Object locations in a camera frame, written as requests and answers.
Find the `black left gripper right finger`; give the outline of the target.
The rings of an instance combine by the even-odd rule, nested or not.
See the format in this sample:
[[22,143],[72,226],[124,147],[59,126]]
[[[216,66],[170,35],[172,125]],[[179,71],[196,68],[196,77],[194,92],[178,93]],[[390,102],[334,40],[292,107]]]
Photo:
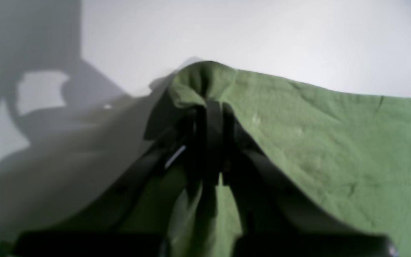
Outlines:
[[238,205],[250,236],[316,240],[386,240],[333,218],[263,153],[229,104],[209,102],[209,184],[219,176]]

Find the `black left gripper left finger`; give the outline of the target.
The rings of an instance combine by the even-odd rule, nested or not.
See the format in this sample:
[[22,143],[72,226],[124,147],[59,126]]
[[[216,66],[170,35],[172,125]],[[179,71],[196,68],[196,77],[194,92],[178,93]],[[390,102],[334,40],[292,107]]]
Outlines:
[[114,184],[72,217],[55,236],[166,234],[184,191],[210,184],[210,106],[189,108]]

